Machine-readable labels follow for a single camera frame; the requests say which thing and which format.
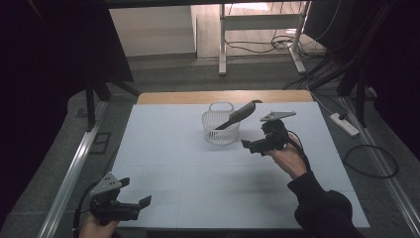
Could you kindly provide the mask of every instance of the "dark background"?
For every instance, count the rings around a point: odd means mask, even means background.
[[[336,50],[338,60],[346,61],[363,38],[360,26],[368,22],[379,1],[342,2],[337,22],[319,42]],[[0,8],[0,168],[2,194],[7,191],[1,203],[1,223],[53,143],[66,115],[68,98],[83,90],[89,80],[105,82],[104,75],[133,80],[103,4],[80,7],[45,0],[34,4],[37,9],[29,1],[17,0],[2,3]],[[325,31],[334,15],[337,2],[329,4],[318,9],[314,5],[311,10],[312,17],[325,17],[308,18],[306,33],[314,39]],[[367,83],[378,95],[376,109],[420,158],[418,5],[416,1],[396,1],[364,63],[368,64]],[[311,30],[311,24],[317,27]],[[337,49],[349,39],[350,44]]]

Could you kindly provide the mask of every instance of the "finger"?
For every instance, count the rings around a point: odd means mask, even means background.
[[[90,211],[87,213],[86,222],[97,222],[96,217]]]
[[[275,151],[266,151],[266,152],[263,152],[264,154],[266,154],[267,156],[274,156],[274,153],[275,153]]]
[[[118,226],[119,223],[120,223],[120,221],[111,220],[106,226],[109,226],[110,228],[114,229],[115,227]]]

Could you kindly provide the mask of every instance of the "person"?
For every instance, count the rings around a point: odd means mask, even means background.
[[[292,135],[289,137],[301,146]],[[283,150],[264,152],[271,156],[292,181],[287,185],[296,195],[298,207],[294,217],[299,225],[316,238],[362,238],[363,234],[352,222],[353,208],[341,193],[326,191],[308,170],[296,148],[287,144]],[[89,214],[80,233],[80,238],[110,238],[118,221],[101,227],[93,215]]]
[[[99,224],[95,216],[89,212],[81,228],[80,238],[111,238],[120,221],[112,220],[107,225]]]

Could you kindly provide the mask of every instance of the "metal frame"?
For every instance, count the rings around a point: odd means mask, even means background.
[[[68,168],[67,174],[62,181],[61,187],[56,194],[55,200],[52,203],[49,214],[47,215],[46,220],[44,221],[43,227],[41,228],[40,233],[38,234],[39,238],[53,237],[56,229],[58,228],[59,222],[61,221],[64,210],[70,200],[71,193],[73,192],[74,186],[77,182],[78,176],[80,175],[81,169],[83,168],[86,157],[88,156],[89,149],[93,143],[93,140],[96,137],[98,128],[102,121],[102,115],[108,102],[100,101],[96,108],[96,123],[94,127],[91,128],[91,131],[88,131],[84,134],[83,139],[77,149],[73,161],[71,162],[70,167]]]
[[[355,108],[353,107],[352,100],[349,97],[340,97],[341,102],[348,109],[348,116],[353,122],[355,127],[361,132],[361,139],[364,143],[369,145],[375,145],[374,139],[370,135],[368,128],[364,128],[358,118],[355,115]],[[383,175],[390,175],[392,169],[384,159],[382,152],[373,150],[372,148],[367,149],[373,164],[377,170]],[[397,178],[387,178],[383,180],[396,205],[398,206],[402,216],[405,218],[408,227],[413,233],[413,237],[420,237],[420,216],[417,208],[411,201],[408,194],[402,188]]]
[[[269,30],[296,28],[293,43],[287,44],[294,64],[299,74],[306,73],[305,66],[300,59],[298,44],[305,18],[308,13],[309,2],[305,3],[299,14],[281,15],[252,15],[252,16],[226,16],[225,4],[220,4],[220,53],[219,53],[219,75],[226,75],[226,31],[244,30]]]

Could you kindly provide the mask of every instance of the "black cable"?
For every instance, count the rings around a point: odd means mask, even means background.
[[[335,65],[335,63],[333,62],[333,63],[331,63],[330,64],[330,66],[328,66],[326,69],[324,69],[323,71],[321,71],[321,72],[319,72],[318,74],[315,74],[315,73],[313,73],[313,75],[311,75],[308,79],[307,79],[307,81],[308,81],[308,83],[307,84],[309,84],[310,83],[310,81],[312,80],[315,80],[317,77],[319,77],[320,75],[322,75],[322,74],[324,74],[324,73],[326,73],[328,70],[330,70],[331,69],[331,67],[333,67]],[[300,81],[300,84],[296,87],[297,89],[301,89],[301,87],[302,87],[302,84],[303,84],[303,80],[302,81]]]
[[[344,108],[340,103],[338,103],[336,100],[334,100],[333,98],[331,98],[331,97],[329,97],[329,96],[326,96],[326,95],[324,95],[324,94],[322,94],[322,93],[319,93],[319,92],[316,92],[316,91],[312,91],[312,92],[314,92],[314,93],[316,93],[316,94],[318,94],[318,95],[320,95],[320,96],[322,96],[322,97],[325,97],[325,98],[327,98],[327,99],[329,99],[329,100],[331,100],[332,102],[334,102],[337,106],[339,106],[343,111],[345,111],[344,113],[341,113],[340,114],[340,119],[341,120],[343,120],[345,117],[346,117],[346,115],[348,114],[348,111],[346,110],[346,108]]]
[[[293,6],[291,4],[292,2],[290,2],[290,9],[291,9],[291,12],[294,14]]]
[[[391,173],[391,175],[389,175],[389,176],[377,176],[377,175],[372,175],[372,174],[369,174],[367,172],[361,171],[361,170],[357,169],[356,167],[350,165],[347,162],[347,158],[348,158],[350,152],[354,151],[355,149],[361,148],[361,147],[371,147],[371,148],[375,148],[375,149],[378,149],[378,150],[386,153],[392,159],[392,161],[394,162],[394,166],[395,166],[394,172]],[[399,165],[398,165],[398,162],[396,161],[396,159],[391,154],[389,154],[389,152],[387,150],[385,150],[385,149],[383,149],[381,147],[378,147],[378,146],[373,146],[373,145],[358,145],[358,146],[355,146],[355,147],[349,149],[347,151],[346,155],[343,158],[343,164],[346,165],[346,166],[348,166],[349,168],[353,169],[354,171],[356,171],[359,174],[362,174],[364,176],[371,177],[371,178],[377,178],[377,179],[389,179],[389,178],[392,178],[392,177],[396,176],[396,174],[399,171]]]
[[[272,44],[272,42],[274,41],[274,39],[275,39],[275,34],[277,34],[277,29],[275,29],[275,31],[274,31],[274,34],[272,35],[272,38],[271,38],[271,44]]]
[[[307,59],[307,60],[314,60],[314,59],[323,59],[326,55],[324,54],[308,54],[306,53],[306,51],[303,49],[303,45],[302,43],[299,41],[297,48],[299,49],[299,55],[302,56],[303,58]]]
[[[80,197],[79,203],[77,208],[74,210],[74,217],[73,217],[73,238],[78,238],[80,233],[80,214],[81,214],[81,207],[83,206],[84,198],[86,197],[87,193],[90,189],[92,189],[96,184],[98,184],[100,180],[93,182],[83,193]]]
[[[268,10],[268,12],[266,12],[265,14],[267,15],[269,12],[272,12],[272,9],[274,8],[274,3],[275,2],[272,2],[271,3],[271,8]]]
[[[290,137],[287,138],[287,142],[290,143],[296,149],[296,151],[299,153],[300,157],[302,158],[303,163],[305,164],[306,170],[310,171],[311,170],[311,165],[309,164],[308,157],[306,156],[306,154],[303,150],[302,142],[300,141],[300,139],[296,135],[296,133],[294,133],[292,131],[287,131],[287,132],[293,134],[297,138],[297,140],[299,141],[299,145],[298,145]]]
[[[231,8],[229,8],[229,13],[228,15],[231,15],[231,11],[232,11],[232,7],[234,6],[234,4],[231,4]]]
[[[284,86],[282,87],[282,89],[285,90],[285,89],[287,89],[288,87],[290,87],[293,84],[302,83],[306,79],[309,80],[310,78],[312,78],[313,74],[315,72],[317,72],[319,69],[321,69],[324,65],[326,65],[329,60],[330,60],[329,58],[322,59],[320,62],[318,62],[318,64],[312,70],[310,70],[309,72],[307,72],[303,77],[301,77],[300,79],[297,79],[295,81],[291,81],[291,82],[288,82],[288,83],[284,84]]]
[[[289,40],[276,41],[276,42],[273,41],[273,40],[275,40],[277,38],[281,38],[281,37],[289,38]],[[241,50],[244,50],[244,51],[247,51],[247,52],[251,52],[251,53],[255,53],[255,54],[264,54],[264,53],[269,53],[269,52],[272,52],[272,51],[275,51],[275,50],[285,50],[285,49],[287,49],[288,47],[279,48],[278,46],[280,46],[283,43],[290,43],[292,39],[293,38],[292,37],[289,37],[289,36],[276,36],[276,35],[274,35],[274,37],[271,39],[271,42],[270,43],[261,43],[261,42],[227,42],[227,41],[225,41],[225,43],[226,43],[226,45],[228,45],[229,47],[234,48],[234,49],[241,49]],[[232,46],[232,44],[271,45],[272,46],[272,49],[267,50],[267,51],[263,51],[263,52],[257,52],[257,51],[253,51],[253,50],[250,50],[250,49],[244,48],[244,47]]]
[[[325,62],[325,63],[322,63],[321,64],[321,67],[323,67],[324,65],[326,65],[327,63],[328,63],[328,59],[327,59],[327,61]],[[312,79],[312,78],[314,78],[314,77],[317,77],[317,76],[319,76],[319,75],[322,75],[323,73],[325,73],[327,70],[329,70],[331,67],[329,66],[327,69],[325,69],[324,71],[322,71],[322,72],[320,72],[320,73],[318,73],[318,74],[316,74],[316,75],[314,75],[315,74],[315,72],[316,71],[314,71],[314,72],[312,72],[310,75],[308,75],[308,78],[306,79],[306,78],[303,78],[304,80],[300,80],[300,83],[299,83],[299,85],[296,87],[297,89],[301,89],[301,87],[302,87],[302,84],[303,84],[303,82],[305,81],[305,80],[307,80],[308,81],[308,84],[309,84],[309,81]]]

